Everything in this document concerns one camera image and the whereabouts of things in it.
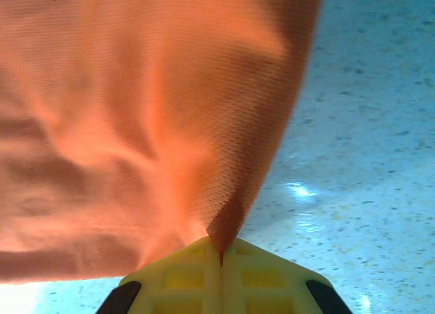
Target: orange fabric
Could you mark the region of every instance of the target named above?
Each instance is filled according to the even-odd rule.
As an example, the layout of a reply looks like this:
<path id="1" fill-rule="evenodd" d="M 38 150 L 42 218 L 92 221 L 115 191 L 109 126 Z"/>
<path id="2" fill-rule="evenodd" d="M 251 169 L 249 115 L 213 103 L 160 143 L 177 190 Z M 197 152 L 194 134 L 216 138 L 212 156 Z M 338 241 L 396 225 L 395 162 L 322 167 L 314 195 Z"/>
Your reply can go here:
<path id="1" fill-rule="evenodd" d="M 0 282 L 236 237 L 320 0 L 0 0 Z"/>

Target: terrazzo floor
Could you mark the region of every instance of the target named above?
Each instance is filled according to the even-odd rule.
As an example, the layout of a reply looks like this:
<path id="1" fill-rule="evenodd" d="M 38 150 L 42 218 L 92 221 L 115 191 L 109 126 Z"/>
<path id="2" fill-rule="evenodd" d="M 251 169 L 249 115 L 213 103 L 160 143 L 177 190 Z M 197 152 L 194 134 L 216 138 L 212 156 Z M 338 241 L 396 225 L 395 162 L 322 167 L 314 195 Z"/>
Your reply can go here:
<path id="1" fill-rule="evenodd" d="M 435 0 L 324 0 L 298 107 L 240 237 L 355 314 L 434 313 Z M 119 279 L 0 285 L 4 313 L 95 313 Z"/>

